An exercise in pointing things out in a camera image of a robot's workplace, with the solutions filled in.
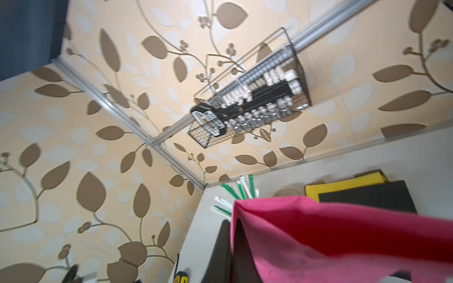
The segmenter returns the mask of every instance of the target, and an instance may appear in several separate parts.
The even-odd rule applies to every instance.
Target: aluminum frame strip
[[[92,85],[84,76],[79,74],[71,65],[60,56],[53,59],[52,63],[70,80],[72,80],[78,87],[83,89],[87,94],[91,95],[96,102],[99,103],[107,112],[109,112],[119,122],[124,124],[129,130],[137,135],[143,142],[148,144],[152,149],[157,151],[163,158],[165,158],[176,170],[186,176],[196,187],[204,191],[206,184],[192,171],[185,167],[178,159],[176,159],[170,152],[162,148],[158,144],[152,143],[152,137],[148,135],[141,127],[134,124],[129,116],[121,109],[117,108],[102,94],[102,91]]]
[[[291,42],[294,45],[294,49],[297,53],[306,49],[308,46],[318,41],[324,35],[328,34],[344,22],[348,21],[350,18],[354,17],[358,13],[362,12],[365,8],[377,2],[378,0],[344,0],[340,4],[331,8],[329,11],[321,15],[319,18],[310,23],[303,30],[298,32]],[[279,52],[286,44],[283,44],[281,48],[274,50],[271,54],[272,56]],[[253,68],[246,71],[252,72],[255,71]],[[191,114],[185,115],[178,122],[170,126],[164,132],[156,136],[152,143],[155,145],[161,144],[167,140],[172,135],[178,133],[185,127],[189,126],[193,122],[193,117]]]

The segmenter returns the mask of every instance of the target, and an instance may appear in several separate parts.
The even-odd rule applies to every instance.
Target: yellow binder
[[[347,179],[329,184],[308,185],[305,186],[305,194],[312,200],[319,202],[320,193],[343,191],[355,187],[382,184],[387,181],[388,180],[385,175],[382,175],[380,172],[376,172],[357,178]]]

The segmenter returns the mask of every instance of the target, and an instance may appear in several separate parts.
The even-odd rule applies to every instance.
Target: green striped straw
[[[256,198],[256,196],[255,196],[255,185],[253,183],[253,175],[249,175],[249,181],[250,181],[250,190],[251,190],[252,198]]]
[[[236,194],[232,187],[228,186],[227,184],[222,184],[222,187],[224,187],[235,199],[240,200],[239,196]]]
[[[223,209],[223,208],[221,208],[221,207],[219,207],[219,206],[214,206],[214,207],[216,207],[218,210],[223,211],[224,213],[226,213],[226,214],[228,214],[229,216],[231,216],[231,212],[230,212],[230,211],[228,211],[228,210],[226,210],[226,209]]]
[[[242,199],[245,200],[246,199],[246,195],[244,194],[244,190],[242,189],[241,184],[238,183],[237,187],[239,188],[239,192],[241,193]]]

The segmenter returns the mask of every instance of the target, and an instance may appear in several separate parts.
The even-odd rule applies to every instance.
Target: pink fabric
[[[453,276],[453,221],[307,197],[235,201],[264,283],[375,283],[398,270],[414,283]]]

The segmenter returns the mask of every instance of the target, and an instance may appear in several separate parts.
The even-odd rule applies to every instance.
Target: leaf pattern wallpaper
[[[167,282],[200,190],[53,65],[0,82],[0,133],[1,282]]]
[[[202,87],[221,89],[278,48],[284,38],[238,62],[276,29],[293,36],[339,2],[72,1],[62,56],[156,136],[189,113]],[[298,54],[313,107],[207,149],[188,127],[163,146],[213,183],[449,120],[452,25],[439,1],[380,0]],[[123,155],[128,172],[143,148],[134,150]],[[167,184],[194,190],[178,173]]]

